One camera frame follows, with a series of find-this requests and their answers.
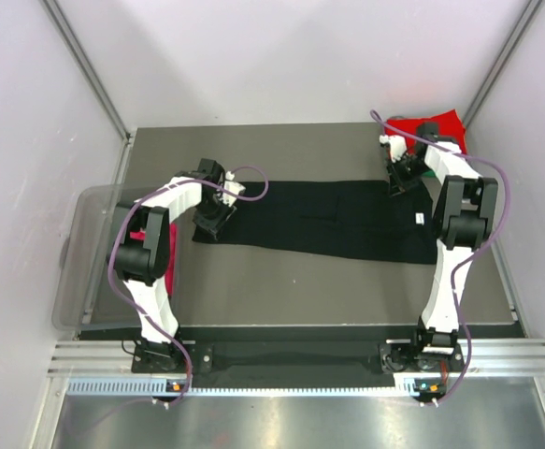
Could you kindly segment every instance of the white wall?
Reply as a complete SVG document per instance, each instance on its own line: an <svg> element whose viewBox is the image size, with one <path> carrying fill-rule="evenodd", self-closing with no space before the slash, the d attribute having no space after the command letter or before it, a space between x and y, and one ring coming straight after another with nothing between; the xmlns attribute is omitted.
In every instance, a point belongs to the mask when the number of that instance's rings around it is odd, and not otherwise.
<svg viewBox="0 0 545 449"><path fill-rule="evenodd" d="M0 1L0 448L35 419L76 197L121 148L40 2Z"/></svg>
<svg viewBox="0 0 545 449"><path fill-rule="evenodd" d="M545 337L545 2L467 135L509 173L501 242L530 330Z"/></svg>
<svg viewBox="0 0 545 449"><path fill-rule="evenodd" d="M524 0L60 0L131 128L465 112Z"/></svg>

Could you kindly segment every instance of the purple cable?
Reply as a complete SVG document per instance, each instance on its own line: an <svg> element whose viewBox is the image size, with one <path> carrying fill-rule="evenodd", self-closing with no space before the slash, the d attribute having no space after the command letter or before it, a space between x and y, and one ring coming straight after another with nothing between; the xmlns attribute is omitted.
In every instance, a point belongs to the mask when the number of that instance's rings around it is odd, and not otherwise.
<svg viewBox="0 0 545 449"><path fill-rule="evenodd" d="M151 319L151 317L149 315L147 315L147 313L145 312L145 309L143 309L141 306L136 304L130 297L128 297L124 292L122 292L121 289L116 285L115 279L114 279L114 261L116 260L116 254L118 253L118 250L121 247L122 237L124 236L124 233L126 232L126 228L129 225L129 223L131 222L131 218L133 218L133 215L135 214L137 209L139 209L139 207L143 203L145 203L147 200L149 200L151 198L154 198L155 196L158 196L159 194L161 194L163 192L167 192L168 190L179 187L181 185L191 184L191 183L203 184L203 185L206 185L208 187L213 187L216 190L218 190L220 192L223 192L225 194L228 194L229 196L232 196L232 197L234 197L236 199L240 199L241 201L258 201L258 200L262 199L265 196L265 194L267 194L267 192L268 192L269 181L268 181L267 176L265 175L264 171L262 171L258 167L254 167L254 166L237 167L234 170L231 170L231 173L234 174L234 173L237 173L238 171L244 170L244 169L255 170L260 175L262 175L262 178L264 178L264 191L261 194L259 194L258 196L241 196L241 195L237 195L237 194L235 194L235 193L233 193L233 192L231 192L229 190L226 190L225 188L221 187L220 185L215 184L214 182L209 182L209 181L204 181L204 180L189 179L189 180L179 181L177 183L167 185L166 187L158 189L155 192L151 192L150 194L147 194L144 197L142 197L141 199L139 199L133 205L133 207L129 210L129 212L126 214L126 216L124 217L124 220L122 220L121 228L119 229L119 232L116 235L116 238L114 239L114 245L112 246L112 253L111 253L110 259L108 261L108 283L110 284L110 288L112 289L112 291L120 299L122 299L129 306L131 306L133 309L135 309L138 313L144 315L145 319L148 321L148 323L150 323L150 325L153 326L154 329L156 329L158 332L160 332L166 339L170 340L181 351L181 353L182 353L182 355L183 355L183 357L185 359L186 365L187 365L187 382L182 387L182 390L180 390L179 395L169 403L169 406L173 406L173 405L176 405L177 403L179 403L182 400L182 398L185 396L187 391L189 391L189 388L191 386L192 373L193 373L193 364L191 362L191 357L189 356L189 353L187 353L187 350L182 346L182 344L180 344L172 335L170 335L168 332L166 332L160 326L158 326ZM66 428L67 428L68 432L71 435L81 437L81 436L89 433L91 430L93 430L94 428L99 426L102 422L104 422L110 416L117 413L118 411L120 411L121 409L126 407L127 405L134 404L134 403L137 403L137 402L144 402L144 401L148 401L148 400L150 400L150 399L135 398L135 399L131 399L129 401L126 401L123 404L121 404L121 405L113 408L112 410L110 410L104 416L102 416L101 418L96 420L93 424L91 424L89 426L89 428L83 430L82 432L75 432L72 429L72 426L71 426L70 422L68 422L68 421L65 422L66 423Z"/></svg>
<svg viewBox="0 0 545 449"><path fill-rule="evenodd" d="M457 157L460 157L462 159L466 159L467 161L479 162L479 163L484 164L484 165L486 165L488 167L491 167L498 173L498 176L500 176L501 180L503 181L503 187L505 189L505 205L503 207L503 213L502 213L502 215L500 217L500 220L498 221L498 224L496 225L496 228L495 228L494 232L484 242L484 244L479 247L479 249L476 252L472 253L472 255L469 256L466 260L464 260L459 265L457 265L455 268L453 268L452 272L451 272L452 299L454 301L455 310L457 311L457 320L459 321L459 324L461 325L464 332L466 333L467 359L466 359L466 363L463 366L463 369L461 370L461 374L459 375L457 380L454 382L451 389L437 402L437 403L442 403L445 400L447 400L448 398L450 398L451 395L455 392L455 390L459 387L459 385L463 381L463 378L466 376L467 370L469 369L469 364L471 362L471 333L469 332L469 327L467 327L467 322L466 322L465 316L463 315L463 312L461 311L461 306L459 305L459 297L457 296L457 291L455 289L455 274L457 273L459 268L464 267L466 264L469 264L474 259L480 257L486 250L488 250L488 248L490 248L490 246L495 242L496 238L501 233L501 231L503 229L503 226L505 225L505 222L509 218L510 198L511 198L509 178L507 177L507 174L505 173L505 170L501 166L495 164L494 162L488 161L488 160L486 160L484 158L481 158L481 157L470 156L468 154L462 154L462 153L458 153L458 152L452 152L449 149L447 149L445 147L442 147L442 146L438 145L437 143L435 143L435 142L433 142L431 140L428 140L426 138L420 138L419 136L415 136L414 134L402 131L399 128L397 128L395 126L392 126L391 124L388 124L387 122L385 122L381 118L381 116L378 114L378 112L375 111L374 109L370 110L369 114L372 117L372 119L374 119L378 124L381 124L384 127L384 129L386 129L386 128L391 129L391 130L395 131L399 136L403 136L404 138L412 138L414 140L417 140L418 142L425 143L426 145L430 145L430 146L432 146L432 147L434 147L434 148L436 148L438 150L441 150L443 152L450 152L450 153L454 154Z"/></svg>

